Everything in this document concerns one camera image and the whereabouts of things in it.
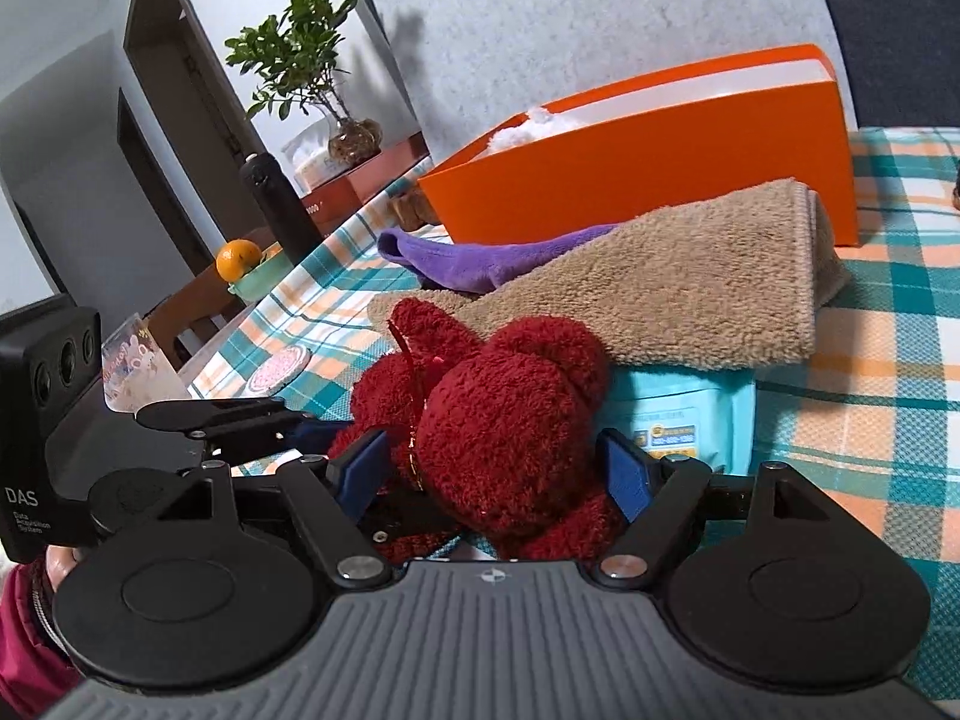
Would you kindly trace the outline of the hand with maroon sleeve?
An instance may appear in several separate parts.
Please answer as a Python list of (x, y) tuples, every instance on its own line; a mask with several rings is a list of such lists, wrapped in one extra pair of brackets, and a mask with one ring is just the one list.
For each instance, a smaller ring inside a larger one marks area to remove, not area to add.
[(47, 548), (44, 569), (46, 569), (47, 582), (52, 593), (59, 590), (60, 583), (64, 582), (71, 571), (83, 561), (84, 555), (82, 548), (73, 548), (73, 546), (51, 544)]

